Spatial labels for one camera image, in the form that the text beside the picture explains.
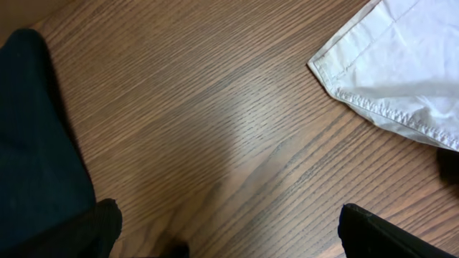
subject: white cloth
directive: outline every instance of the white cloth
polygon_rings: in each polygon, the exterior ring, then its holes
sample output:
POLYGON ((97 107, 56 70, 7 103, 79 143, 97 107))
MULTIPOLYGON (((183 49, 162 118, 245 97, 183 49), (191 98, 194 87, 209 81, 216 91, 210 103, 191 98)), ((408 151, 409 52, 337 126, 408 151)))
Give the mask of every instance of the white cloth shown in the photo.
POLYGON ((371 0, 308 66, 380 128, 459 151, 459 0, 371 0))

